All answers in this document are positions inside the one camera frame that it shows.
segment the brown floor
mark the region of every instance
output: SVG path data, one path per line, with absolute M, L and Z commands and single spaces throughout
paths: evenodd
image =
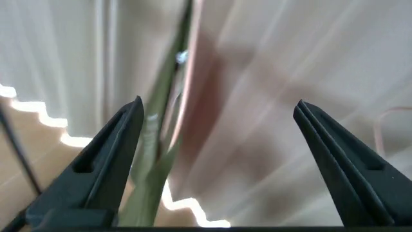
M 64 129 L 41 124 L 37 113 L 17 111 L 9 107 L 11 100 L 4 97 L 0 97 L 0 101 L 42 189 L 46 188 L 76 157 L 81 148 L 73 148 L 60 142 Z M 35 198 L 35 194 L 21 173 L 20 165 L 3 130 L 0 134 L 0 154 L 0 228 L 3 228 Z M 168 211 L 161 205 L 155 225 L 195 226 L 196 223 L 189 210 Z

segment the white fabric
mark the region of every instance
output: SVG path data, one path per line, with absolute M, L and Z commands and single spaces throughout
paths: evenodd
M 0 83 L 92 136 L 146 100 L 183 1 L 2 1 Z M 373 123 L 411 106 L 412 2 L 196 1 L 201 14 L 173 199 L 233 226 L 339 225 L 299 128 L 299 99 L 375 149 Z M 385 158 L 412 176 L 412 113 L 382 119 Z

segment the white curtain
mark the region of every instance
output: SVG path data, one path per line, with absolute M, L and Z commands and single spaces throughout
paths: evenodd
M 183 1 L 2 1 L 0 83 L 93 136 L 151 92 Z M 196 1 L 183 146 L 169 177 L 233 226 L 340 225 L 292 118 L 316 104 L 375 149 L 383 112 L 411 107 L 412 2 Z M 384 156 L 412 177 L 412 113 L 381 118 Z

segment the curtain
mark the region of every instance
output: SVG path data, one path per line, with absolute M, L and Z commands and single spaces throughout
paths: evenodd
M 183 1 L 3 1 L 0 83 L 92 137 L 146 101 Z M 342 222 L 292 118 L 321 107 L 412 177 L 412 2 L 195 1 L 190 94 L 169 185 L 232 226 Z

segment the curtain fold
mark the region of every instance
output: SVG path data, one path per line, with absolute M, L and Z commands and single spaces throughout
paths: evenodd
M 194 197 L 208 220 L 232 226 L 341 225 L 292 118 L 300 99 L 373 149 L 379 130 L 380 155 L 412 177 L 412 113 L 382 117 L 412 106 L 411 1 L 195 3 L 200 24 L 190 41 L 182 148 L 169 175 L 173 199 Z M 0 83 L 67 118 L 70 135 L 92 137 L 135 95 L 148 100 L 183 7 L 2 1 Z

